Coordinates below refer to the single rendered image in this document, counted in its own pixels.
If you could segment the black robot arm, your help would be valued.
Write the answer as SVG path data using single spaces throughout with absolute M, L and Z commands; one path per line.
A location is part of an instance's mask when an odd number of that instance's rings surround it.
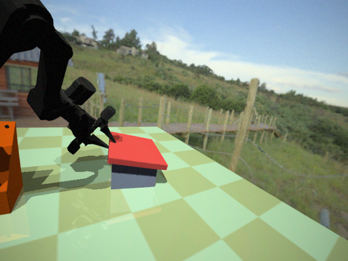
M 40 120 L 68 120 L 96 92 L 86 78 L 79 77 L 62 89 L 73 50 L 53 26 L 53 18 L 40 0 L 0 0 L 0 68 L 14 54 L 40 49 L 35 88 L 27 102 Z M 87 141 L 95 128 L 89 114 L 77 115 L 68 128 L 74 137 Z

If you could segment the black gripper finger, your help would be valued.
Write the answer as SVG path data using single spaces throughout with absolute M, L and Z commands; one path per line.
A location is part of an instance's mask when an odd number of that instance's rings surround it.
M 116 143 L 114 137 L 112 136 L 108 126 L 108 120 L 107 120 L 107 123 L 100 129 L 101 132 L 103 132 L 111 141 L 113 141 L 114 143 Z
M 107 148 L 107 149 L 109 147 L 106 143 L 104 143 L 101 139 L 99 139 L 94 134 L 91 135 L 91 139 L 89 140 L 89 142 L 87 142 L 85 144 L 85 146 L 87 146 L 87 145 L 97 145 L 97 146 L 101 146 L 101 147 L 104 147 L 104 148 Z

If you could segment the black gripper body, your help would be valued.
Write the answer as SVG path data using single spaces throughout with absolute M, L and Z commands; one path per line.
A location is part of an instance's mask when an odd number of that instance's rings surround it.
M 75 119 L 75 117 L 77 115 L 79 116 L 83 116 L 83 114 L 86 113 L 88 114 L 85 110 L 83 110 L 81 107 L 74 113 L 71 115 L 71 117 L 67 120 L 69 122 L 69 124 L 74 125 L 75 122 L 77 121 L 77 119 Z M 97 127 L 102 128 L 106 123 L 107 120 L 109 120 L 114 114 L 116 113 L 116 110 L 108 105 L 100 114 L 100 117 L 96 120 L 95 118 L 95 122 L 92 124 L 94 125 L 94 128 L 96 129 Z M 67 147 L 67 150 L 72 153 L 73 155 L 80 149 L 80 145 L 86 144 L 87 142 L 89 142 L 89 140 L 91 139 L 91 135 L 89 136 L 87 141 L 83 141 L 80 140 L 78 138 L 75 138 Z

